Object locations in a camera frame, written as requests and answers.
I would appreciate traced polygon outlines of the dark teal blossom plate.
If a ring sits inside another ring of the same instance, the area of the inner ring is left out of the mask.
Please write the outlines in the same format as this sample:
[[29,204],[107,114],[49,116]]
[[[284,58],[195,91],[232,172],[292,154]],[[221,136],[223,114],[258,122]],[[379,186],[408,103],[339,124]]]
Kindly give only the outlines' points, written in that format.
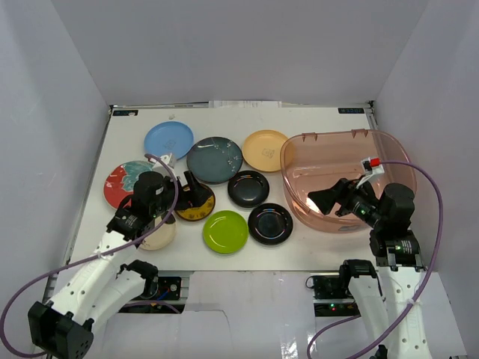
[[219,136],[204,138],[188,152],[186,164],[197,180],[220,184],[227,182],[241,169],[242,151],[229,138]]

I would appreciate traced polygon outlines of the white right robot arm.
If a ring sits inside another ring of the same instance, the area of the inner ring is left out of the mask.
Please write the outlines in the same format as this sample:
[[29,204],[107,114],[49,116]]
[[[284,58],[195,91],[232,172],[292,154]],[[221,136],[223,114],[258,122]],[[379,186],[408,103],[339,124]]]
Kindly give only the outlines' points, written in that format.
[[418,240],[410,230],[414,192],[390,183],[377,197],[362,179],[340,179],[331,188],[311,191],[308,199],[324,214],[338,206],[338,217],[352,214],[370,228],[375,262],[345,260],[339,270],[339,292],[353,298],[367,336],[363,355],[375,358],[431,358],[418,293],[427,270]]

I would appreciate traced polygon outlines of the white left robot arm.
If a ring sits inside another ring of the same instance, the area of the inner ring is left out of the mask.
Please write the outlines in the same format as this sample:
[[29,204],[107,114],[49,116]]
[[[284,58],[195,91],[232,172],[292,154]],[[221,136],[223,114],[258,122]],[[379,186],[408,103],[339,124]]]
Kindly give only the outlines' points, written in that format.
[[92,259],[45,304],[36,302],[28,311],[33,344],[56,358],[83,358],[95,331],[129,301],[157,304],[163,299],[158,268],[128,259],[172,211],[202,206],[213,196],[191,172],[184,175],[186,185],[155,171],[139,175],[132,194],[120,202],[107,224]]

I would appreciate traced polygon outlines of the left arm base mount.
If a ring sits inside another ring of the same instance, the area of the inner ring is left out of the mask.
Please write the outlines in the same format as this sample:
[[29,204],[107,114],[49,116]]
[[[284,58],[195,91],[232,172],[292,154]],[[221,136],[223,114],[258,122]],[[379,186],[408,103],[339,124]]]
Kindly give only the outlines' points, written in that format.
[[185,304],[181,299],[181,277],[160,277],[156,293],[150,298],[136,298],[131,306],[120,309],[121,313],[181,314]]

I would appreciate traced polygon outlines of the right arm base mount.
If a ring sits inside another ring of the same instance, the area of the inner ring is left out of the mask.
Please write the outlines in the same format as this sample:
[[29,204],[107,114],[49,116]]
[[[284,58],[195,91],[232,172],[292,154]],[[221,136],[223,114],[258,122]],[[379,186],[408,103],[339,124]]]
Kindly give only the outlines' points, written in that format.
[[313,292],[317,318],[359,315],[355,299],[348,289],[342,287],[338,274],[311,275],[306,279],[305,286]]

